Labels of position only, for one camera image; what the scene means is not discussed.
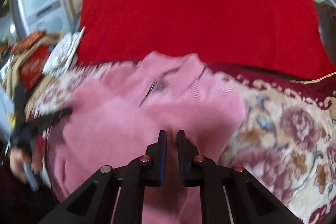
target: red cloth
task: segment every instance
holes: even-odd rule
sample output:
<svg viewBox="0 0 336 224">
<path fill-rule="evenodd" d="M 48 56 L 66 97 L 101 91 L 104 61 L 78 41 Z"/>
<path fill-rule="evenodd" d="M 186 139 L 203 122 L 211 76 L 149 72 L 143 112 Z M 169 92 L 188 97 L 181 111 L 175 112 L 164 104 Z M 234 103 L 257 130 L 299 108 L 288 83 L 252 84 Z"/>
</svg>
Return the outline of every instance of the red cloth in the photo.
<svg viewBox="0 0 336 224">
<path fill-rule="evenodd" d="M 42 133 L 39 134 L 39 135 L 37 135 L 36 140 L 35 140 L 35 145 L 38 148 L 38 150 L 41 153 L 41 155 L 45 155 L 45 145 L 46 145 L 46 142 L 45 142 L 45 139 L 43 138 L 43 134 Z"/>
<path fill-rule="evenodd" d="M 335 71 L 312 0 L 83 0 L 79 62 L 151 51 L 316 79 Z"/>
</svg>

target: finger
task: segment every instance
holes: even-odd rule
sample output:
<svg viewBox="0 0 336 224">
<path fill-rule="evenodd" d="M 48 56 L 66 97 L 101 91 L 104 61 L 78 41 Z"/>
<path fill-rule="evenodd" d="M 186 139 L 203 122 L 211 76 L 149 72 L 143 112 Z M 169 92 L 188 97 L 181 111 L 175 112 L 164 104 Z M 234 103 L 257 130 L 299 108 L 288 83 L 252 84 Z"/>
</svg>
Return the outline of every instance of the finger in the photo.
<svg viewBox="0 0 336 224">
<path fill-rule="evenodd" d="M 42 171 L 43 162 L 42 162 L 42 154 L 38 148 L 35 148 L 33 155 L 31 157 L 31 169 L 37 175 Z"/>
<path fill-rule="evenodd" d="M 9 161 L 13 175 L 22 182 L 26 183 L 27 178 L 23 170 L 23 164 L 30 164 L 31 158 L 29 157 L 29 155 L 25 153 L 22 149 L 14 147 L 11 150 Z"/>
<path fill-rule="evenodd" d="M 23 183 L 27 183 L 27 177 L 21 164 L 15 162 L 13 165 L 11 165 L 11 170 L 15 177 L 17 177 Z"/>
</svg>

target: pink fabric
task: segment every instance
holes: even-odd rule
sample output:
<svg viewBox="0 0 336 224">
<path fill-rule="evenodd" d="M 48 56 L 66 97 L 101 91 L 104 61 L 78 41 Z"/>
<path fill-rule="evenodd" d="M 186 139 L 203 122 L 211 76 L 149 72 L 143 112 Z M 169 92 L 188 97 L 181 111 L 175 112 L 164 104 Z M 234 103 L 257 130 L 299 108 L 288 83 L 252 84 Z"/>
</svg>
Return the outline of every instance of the pink fabric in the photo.
<svg viewBox="0 0 336 224">
<path fill-rule="evenodd" d="M 155 79 L 161 87 L 142 103 Z M 84 82 L 71 105 L 73 114 L 52 129 L 48 141 L 49 175 L 60 201 L 101 166 L 127 165 L 144 154 L 165 129 L 165 182 L 146 188 L 142 223 L 201 223 L 199 189 L 181 184 L 174 137 L 185 130 L 201 154 L 218 161 L 243 120 L 239 93 L 205 70 L 196 54 L 153 52 L 139 66 L 124 62 Z"/>
</svg>

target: silver screw head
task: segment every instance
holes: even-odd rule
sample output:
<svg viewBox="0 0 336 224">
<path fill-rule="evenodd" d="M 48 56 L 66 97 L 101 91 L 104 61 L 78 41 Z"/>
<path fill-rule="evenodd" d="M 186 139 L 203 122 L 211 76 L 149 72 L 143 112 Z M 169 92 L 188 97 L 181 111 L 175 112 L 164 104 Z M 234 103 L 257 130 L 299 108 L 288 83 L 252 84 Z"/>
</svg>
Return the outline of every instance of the silver screw head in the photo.
<svg viewBox="0 0 336 224">
<path fill-rule="evenodd" d="M 100 168 L 100 171 L 103 173 L 103 174 L 107 174 L 111 171 L 111 167 L 108 166 L 108 165 L 105 165 L 103 166 L 102 168 Z"/>
<path fill-rule="evenodd" d="M 194 157 L 194 160 L 195 160 L 196 162 L 202 162 L 202 161 L 205 160 L 205 157 L 202 156 L 202 155 L 197 155 L 197 156 Z"/>
<path fill-rule="evenodd" d="M 148 155 L 142 155 L 139 157 L 142 162 L 149 162 L 152 158 Z"/>
</svg>

